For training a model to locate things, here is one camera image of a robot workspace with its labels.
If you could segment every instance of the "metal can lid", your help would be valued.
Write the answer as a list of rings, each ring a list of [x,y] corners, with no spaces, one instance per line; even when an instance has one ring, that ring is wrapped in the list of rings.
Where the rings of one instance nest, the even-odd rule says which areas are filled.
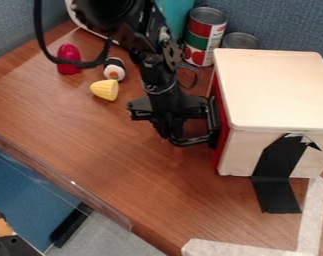
[[[210,7],[194,8],[190,12],[190,17],[193,20],[206,25],[220,25],[227,21],[223,12]]]
[[[260,42],[250,34],[233,32],[223,38],[222,48],[259,49]]]

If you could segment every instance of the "teal object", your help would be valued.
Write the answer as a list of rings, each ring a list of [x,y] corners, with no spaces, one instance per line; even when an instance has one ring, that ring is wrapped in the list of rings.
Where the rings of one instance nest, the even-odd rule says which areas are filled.
[[[156,3],[165,15],[174,38],[181,39],[187,23],[187,15],[194,6],[194,0],[156,0]]]

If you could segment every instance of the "floor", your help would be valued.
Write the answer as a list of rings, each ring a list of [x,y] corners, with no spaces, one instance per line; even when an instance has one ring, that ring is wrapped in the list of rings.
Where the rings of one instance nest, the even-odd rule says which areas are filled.
[[[94,212],[61,248],[51,247],[46,256],[164,256],[163,253]]]

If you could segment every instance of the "box lid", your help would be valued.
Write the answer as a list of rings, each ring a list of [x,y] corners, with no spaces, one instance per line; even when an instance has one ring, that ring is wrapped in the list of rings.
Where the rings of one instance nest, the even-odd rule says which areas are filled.
[[[323,58],[314,52],[216,49],[230,125],[323,133]]]

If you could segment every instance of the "red toy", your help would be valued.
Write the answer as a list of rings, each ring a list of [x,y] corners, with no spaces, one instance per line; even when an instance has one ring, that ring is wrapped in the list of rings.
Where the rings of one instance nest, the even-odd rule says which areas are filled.
[[[62,44],[58,50],[58,58],[69,61],[81,61],[80,52],[73,44]],[[73,75],[81,72],[80,68],[71,64],[57,64],[58,71],[64,75]]]

